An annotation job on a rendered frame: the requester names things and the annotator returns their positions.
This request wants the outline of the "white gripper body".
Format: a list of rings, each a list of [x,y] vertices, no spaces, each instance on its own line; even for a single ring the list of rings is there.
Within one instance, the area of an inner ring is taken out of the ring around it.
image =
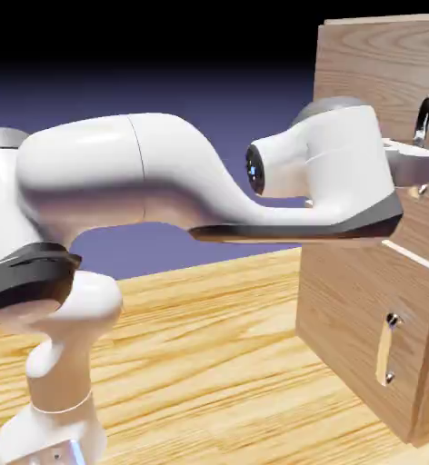
[[[415,186],[429,184],[429,149],[394,142],[394,184],[396,186]]]

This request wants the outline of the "light wooden cabinet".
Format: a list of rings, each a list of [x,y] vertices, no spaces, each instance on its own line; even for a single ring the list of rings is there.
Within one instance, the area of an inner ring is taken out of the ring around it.
[[[386,137],[409,143],[429,115],[429,14],[328,20],[314,97],[371,104]],[[429,126],[422,137],[429,147]],[[305,245],[296,330],[401,440],[429,442],[429,187],[399,193],[404,218],[370,248]]]

